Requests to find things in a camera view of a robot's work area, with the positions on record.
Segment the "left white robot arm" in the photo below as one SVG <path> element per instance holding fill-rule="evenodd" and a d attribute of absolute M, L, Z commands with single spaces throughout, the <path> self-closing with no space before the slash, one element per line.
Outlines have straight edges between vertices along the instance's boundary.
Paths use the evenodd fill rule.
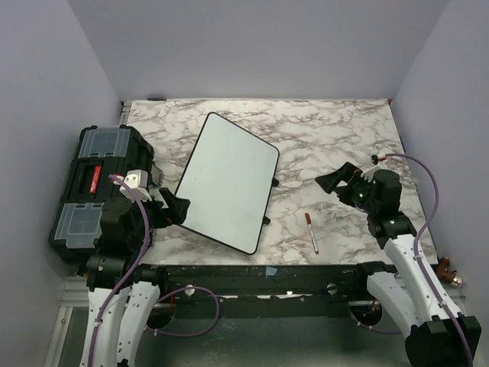
<path fill-rule="evenodd" d="M 160 189 L 161 200 L 117 196 L 102 205 L 102 234 L 85 270 L 89 319 L 81 366 L 133 366 L 151 309 L 169 293 L 164 271 L 144 265 L 154 229 L 180 225 L 188 199 Z"/>

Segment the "black framed whiteboard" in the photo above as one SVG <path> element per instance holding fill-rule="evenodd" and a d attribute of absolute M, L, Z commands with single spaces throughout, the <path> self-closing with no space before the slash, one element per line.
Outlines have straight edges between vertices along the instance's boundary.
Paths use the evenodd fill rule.
<path fill-rule="evenodd" d="M 182 227 L 253 255 L 279 157 L 272 144 L 210 112 L 175 190 L 190 201 Z"/>

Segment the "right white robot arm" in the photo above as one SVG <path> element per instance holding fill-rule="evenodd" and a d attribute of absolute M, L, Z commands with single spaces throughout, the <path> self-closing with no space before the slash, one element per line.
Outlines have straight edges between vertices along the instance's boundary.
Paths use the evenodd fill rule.
<path fill-rule="evenodd" d="M 452 300 L 419 244 L 418 232 L 400 210 L 400 176 L 375 168 L 365 173 L 347 162 L 316 177 L 328 194 L 366 213 L 370 234 L 396 268 L 383 263 L 358 265 L 351 281 L 353 294 L 376 298 L 398 326 L 412 366 L 472 366 L 481 325 Z"/>

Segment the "white marker pen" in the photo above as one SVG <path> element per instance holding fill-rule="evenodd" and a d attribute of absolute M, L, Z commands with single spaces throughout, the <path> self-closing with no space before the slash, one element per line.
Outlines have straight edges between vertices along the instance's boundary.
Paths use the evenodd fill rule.
<path fill-rule="evenodd" d="M 311 241 L 312 241 L 312 244 L 313 244 L 314 252 L 315 252 L 316 255 L 318 255 L 319 254 L 319 248 L 318 248 L 318 245 L 317 245 L 317 242 L 316 242 L 316 238 L 315 238 L 315 235 L 314 235 L 313 226 L 312 226 L 312 224 L 311 225 L 308 225 L 307 224 L 307 227 L 308 227 L 308 230 L 309 230 L 309 234 L 311 236 Z"/>

